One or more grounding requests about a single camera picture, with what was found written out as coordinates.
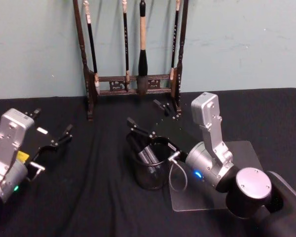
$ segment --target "mesh pen holder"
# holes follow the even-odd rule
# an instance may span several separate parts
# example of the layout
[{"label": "mesh pen holder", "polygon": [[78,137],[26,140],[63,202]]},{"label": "mesh pen holder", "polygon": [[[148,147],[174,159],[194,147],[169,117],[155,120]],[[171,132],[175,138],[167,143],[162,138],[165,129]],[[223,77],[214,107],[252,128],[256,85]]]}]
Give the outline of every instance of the mesh pen holder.
[{"label": "mesh pen holder", "polygon": [[145,164],[132,153],[131,162],[136,182],[143,189],[156,190],[168,182],[170,164],[167,157],[159,163]]}]

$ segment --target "black table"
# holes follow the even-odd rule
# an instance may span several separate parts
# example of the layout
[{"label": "black table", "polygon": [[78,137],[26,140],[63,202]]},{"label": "black table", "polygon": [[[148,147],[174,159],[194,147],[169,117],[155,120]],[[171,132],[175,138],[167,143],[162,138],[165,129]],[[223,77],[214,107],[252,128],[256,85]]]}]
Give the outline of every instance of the black table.
[{"label": "black table", "polygon": [[[296,190],[296,89],[216,92],[225,141],[251,141],[265,170],[281,174]],[[200,93],[183,93],[183,127],[201,139],[190,103]],[[42,108],[37,124],[58,135],[74,125],[66,152],[41,158],[46,171],[23,184],[4,207],[0,237],[257,236],[250,220],[227,210],[176,213],[168,186],[146,191],[135,182],[127,156],[127,117],[151,127],[160,113],[152,101],[165,95],[102,97],[87,122],[84,98],[0,100],[0,116],[13,107]]]}]

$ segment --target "light blue wall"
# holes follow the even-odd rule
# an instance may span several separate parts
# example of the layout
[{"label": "light blue wall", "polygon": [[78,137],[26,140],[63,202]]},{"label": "light blue wall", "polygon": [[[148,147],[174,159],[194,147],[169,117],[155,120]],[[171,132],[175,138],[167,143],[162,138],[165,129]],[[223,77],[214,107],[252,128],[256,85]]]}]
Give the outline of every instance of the light blue wall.
[{"label": "light blue wall", "polygon": [[[175,0],[146,2],[148,72],[167,73]],[[124,75],[121,0],[90,0],[90,10],[99,75]],[[139,0],[128,1],[128,23],[136,74]],[[296,87],[296,0],[190,0],[183,63],[183,92]],[[0,98],[84,94],[72,0],[0,0]]]}]

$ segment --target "gray cable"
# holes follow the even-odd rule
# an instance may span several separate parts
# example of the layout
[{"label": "gray cable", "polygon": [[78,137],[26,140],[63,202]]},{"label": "gray cable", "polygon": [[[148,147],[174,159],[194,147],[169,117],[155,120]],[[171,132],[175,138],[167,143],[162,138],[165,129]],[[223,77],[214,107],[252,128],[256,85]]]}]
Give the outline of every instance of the gray cable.
[{"label": "gray cable", "polygon": [[184,186],[184,188],[183,188],[182,190],[177,190],[177,189],[175,189],[175,188],[173,187],[172,182],[171,182],[171,173],[172,173],[172,169],[173,169],[173,164],[172,164],[172,166],[171,166],[171,168],[170,168],[170,173],[169,173],[169,185],[170,185],[170,187],[171,187],[174,191],[176,191],[176,192],[183,192],[183,191],[185,191],[186,188],[187,188],[187,175],[186,175],[186,172],[185,172],[184,169],[178,164],[178,162],[177,162],[176,160],[172,160],[172,162],[173,162],[173,164],[176,164],[177,167],[179,167],[180,170],[183,172],[184,177],[185,177],[185,186]]}]

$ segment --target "black mesh cup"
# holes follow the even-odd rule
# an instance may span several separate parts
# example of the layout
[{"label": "black mesh cup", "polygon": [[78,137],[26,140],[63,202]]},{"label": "black mesh cup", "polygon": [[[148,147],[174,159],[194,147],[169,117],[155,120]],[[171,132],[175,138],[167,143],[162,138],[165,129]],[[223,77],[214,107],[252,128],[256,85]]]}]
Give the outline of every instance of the black mesh cup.
[{"label": "black mesh cup", "polygon": [[143,189],[156,190],[163,187],[169,177],[169,162],[167,157],[155,164],[143,163],[136,154],[131,156],[134,176]]},{"label": "black mesh cup", "polygon": [[139,186],[147,190],[156,190],[168,182],[170,164],[168,157],[172,151],[162,144],[154,144],[151,149],[155,153],[158,163],[146,164],[132,152],[131,163],[135,179]]}]

